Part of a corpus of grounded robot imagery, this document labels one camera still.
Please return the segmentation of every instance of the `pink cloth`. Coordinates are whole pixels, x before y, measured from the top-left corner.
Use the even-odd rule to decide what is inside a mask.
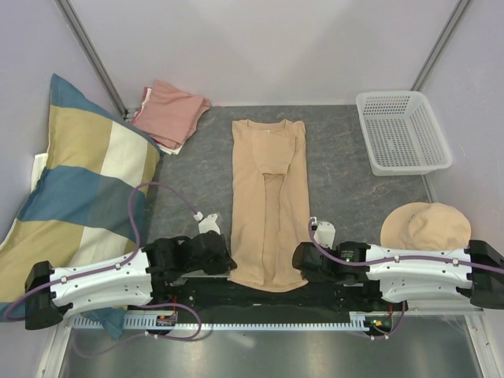
[[[199,117],[209,108],[208,98],[156,80],[135,126],[168,148],[176,149],[195,133]]]

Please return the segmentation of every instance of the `striped pillow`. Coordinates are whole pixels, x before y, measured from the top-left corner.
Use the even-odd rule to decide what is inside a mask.
[[[0,313],[2,302],[24,293],[36,262],[66,266],[79,252],[72,264],[86,265],[131,252],[128,196],[152,180],[160,157],[148,135],[57,75],[50,87],[49,140],[43,174],[1,245]],[[140,229],[146,191],[133,202]]]

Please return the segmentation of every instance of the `laundry basket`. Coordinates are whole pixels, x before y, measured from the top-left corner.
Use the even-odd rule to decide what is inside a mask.
[[[357,109],[375,175],[424,175],[451,165],[447,143],[422,93],[361,93]]]

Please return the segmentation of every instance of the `white wall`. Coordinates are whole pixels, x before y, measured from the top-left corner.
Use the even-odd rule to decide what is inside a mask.
[[[218,105],[409,89],[456,0],[72,0],[129,107],[158,78]]]
[[[0,239],[26,199],[34,154],[47,148],[53,72],[115,112],[54,0],[0,2]],[[0,323],[0,376],[35,375],[47,331]]]
[[[471,221],[472,237],[504,253],[504,2],[472,2],[424,88],[454,156],[428,175],[440,202]],[[504,311],[489,312],[504,362]]]

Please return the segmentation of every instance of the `gray floor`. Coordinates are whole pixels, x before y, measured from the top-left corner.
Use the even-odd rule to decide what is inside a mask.
[[[181,154],[162,159],[156,180],[182,190],[203,213],[220,213],[227,237],[232,210],[231,124],[247,118],[305,122],[311,213],[336,226],[337,243],[378,243],[381,224],[393,209],[427,201],[420,177],[371,173],[355,106],[212,108]],[[151,190],[148,203],[149,241],[196,234],[191,213],[169,192]],[[81,331],[78,343],[82,350],[96,353],[111,342],[104,332]],[[91,360],[69,350],[66,365],[72,378],[481,376],[464,325],[456,319],[416,317],[406,318],[387,342],[372,343],[340,332],[214,332],[190,343],[141,338]]]

